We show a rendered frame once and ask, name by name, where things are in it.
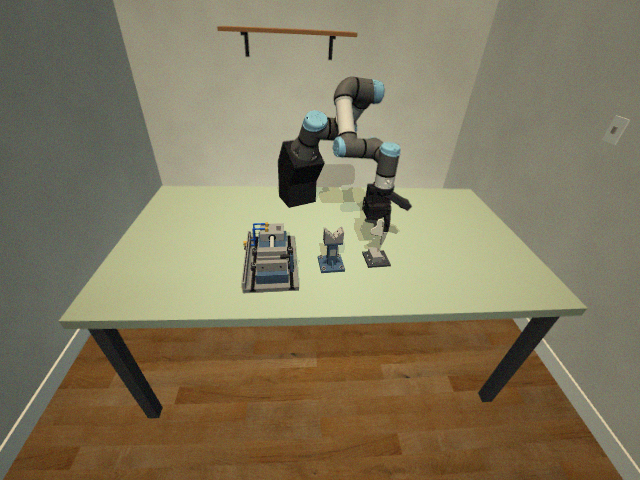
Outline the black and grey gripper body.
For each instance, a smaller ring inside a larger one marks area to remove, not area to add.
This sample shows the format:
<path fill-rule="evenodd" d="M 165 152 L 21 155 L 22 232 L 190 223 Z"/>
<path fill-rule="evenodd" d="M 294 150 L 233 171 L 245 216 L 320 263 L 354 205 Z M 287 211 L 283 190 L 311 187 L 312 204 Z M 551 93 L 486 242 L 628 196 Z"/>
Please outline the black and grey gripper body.
<path fill-rule="evenodd" d="M 373 184 L 367 184 L 366 197 L 364 197 L 362 210 L 367 220 L 382 219 L 387 215 L 387 211 L 391 213 L 391 201 L 385 196 L 387 193 L 394 191 L 391 189 L 380 189 Z"/>

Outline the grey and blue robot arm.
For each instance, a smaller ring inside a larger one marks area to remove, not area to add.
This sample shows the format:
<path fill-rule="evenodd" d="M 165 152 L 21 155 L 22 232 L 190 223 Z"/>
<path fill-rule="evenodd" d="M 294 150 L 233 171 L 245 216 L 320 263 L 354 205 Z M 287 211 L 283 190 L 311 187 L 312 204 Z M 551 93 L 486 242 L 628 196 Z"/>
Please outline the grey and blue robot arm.
<path fill-rule="evenodd" d="M 300 163 L 311 164 L 318 158 L 319 141 L 334 141 L 333 153 L 336 157 L 373 159 L 377 162 L 375 187 L 393 188 L 400 146 L 392 142 L 384 143 L 376 137 L 357 138 L 355 123 L 371 103 L 378 104 L 383 100 L 384 93 L 381 81 L 345 78 L 334 93 L 336 117 L 327 117 L 317 110 L 308 112 L 303 119 L 299 136 L 291 144 L 292 157 Z"/>

